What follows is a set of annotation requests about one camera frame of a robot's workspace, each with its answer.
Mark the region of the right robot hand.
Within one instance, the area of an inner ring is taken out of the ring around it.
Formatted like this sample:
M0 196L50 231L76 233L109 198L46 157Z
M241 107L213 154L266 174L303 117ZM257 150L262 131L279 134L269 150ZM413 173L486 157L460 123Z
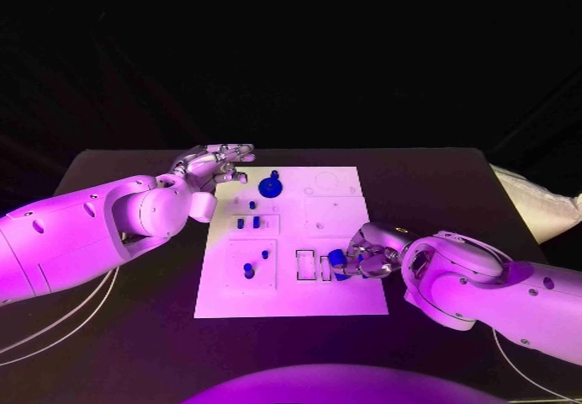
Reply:
M381 279L401 267L404 253L419 236L397 226L378 222L361 225L344 250L326 254L334 278L354 276Z

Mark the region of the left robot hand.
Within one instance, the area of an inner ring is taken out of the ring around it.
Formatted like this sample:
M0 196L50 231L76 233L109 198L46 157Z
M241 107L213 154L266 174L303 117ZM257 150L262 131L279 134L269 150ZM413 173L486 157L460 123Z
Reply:
M236 169L239 162L254 160L252 144L194 146L175 158L169 174L181 177L193 192L213 193L220 183L247 183L247 174Z

